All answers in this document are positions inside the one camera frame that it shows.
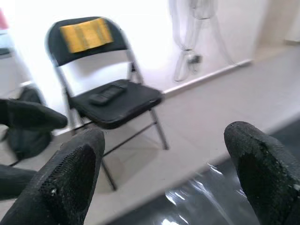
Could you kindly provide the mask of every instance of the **chair seat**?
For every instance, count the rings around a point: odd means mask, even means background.
[[[111,83],[89,90],[72,98],[72,107],[104,129],[115,129],[150,110],[163,100],[163,94],[150,87],[127,80],[127,90],[107,105],[89,103],[89,97],[100,93]]]

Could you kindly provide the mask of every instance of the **black remote control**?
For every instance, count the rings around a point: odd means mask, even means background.
[[[110,85],[99,94],[91,95],[89,102],[93,105],[106,105],[125,91],[123,87]]]

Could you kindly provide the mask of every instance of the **chair leg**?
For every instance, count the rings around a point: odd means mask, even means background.
[[[160,139],[163,142],[163,148],[164,148],[164,150],[169,150],[169,145],[168,145],[167,140],[165,138],[165,134],[164,134],[163,129],[161,128],[161,125],[160,125],[160,123],[158,121],[158,116],[156,115],[154,109],[150,109],[149,111],[150,111],[150,114],[152,116],[152,119],[154,120],[155,127],[156,127],[157,132],[158,132],[158,134],[160,136]]]
[[[69,121],[70,121],[71,134],[72,134],[72,136],[74,136],[76,134],[75,120],[74,120],[74,116],[72,114],[72,110],[70,108],[68,108],[68,110],[67,110],[67,115],[68,115]]]
[[[103,159],[102,159],[101,164],[102,164],[102,166],[103,166],[105,175],[106,175],[106,177],[108,178],[109,183],[110,183],[112,189],[113,189],[114,191],[116,191],[116,190],[117,190],[117,185],[116,185],[116,183],[114,182],[114,180],[113,180],[113,178],[112,178],[112,176],[111,176],[111,173],[109,172],[109,170],[108,170],[108,168],[107,168],[107,166],[106,166],[106,164],[105,164],[105,162],[104,162]]]

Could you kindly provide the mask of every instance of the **black mat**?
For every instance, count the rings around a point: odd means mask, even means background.
[[[271,134],[300,161],[300,119]],[[230,159],[108,225],[259,225]]]

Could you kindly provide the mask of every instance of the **chair backrest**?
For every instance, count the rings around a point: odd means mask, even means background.
[[[83,52],[76,52],[76,53],[70,53],[68,51],[67,44],[60,32],[61,26],[66,25],[73,25],[77,23],[82,23],[86,21],[91,21],[94,19],[100,18],[98,16],[93,17],[84,17],[84,18],[77,18],[77,19],[69,19],[69,20],[63,20],[56,22],[48,31],[48,37],[46,40],[46,47],[50,54],[50,57],[53,57],[53,59],[57,62],[57,66],[65,65],[69,62],[72,62],[74,60],[94,55],[98,53],[106,53],[106,52],[112,52],[112,51],[119,51],[119,50],[126,50],[128,49],[128,46],[126,44],[126,41],[124,37],[122,36],[120,32],[120,28],[118,28],[113,22],[103,18],[111,32],[113,42],[108,43],[106,45],[92,48]]]

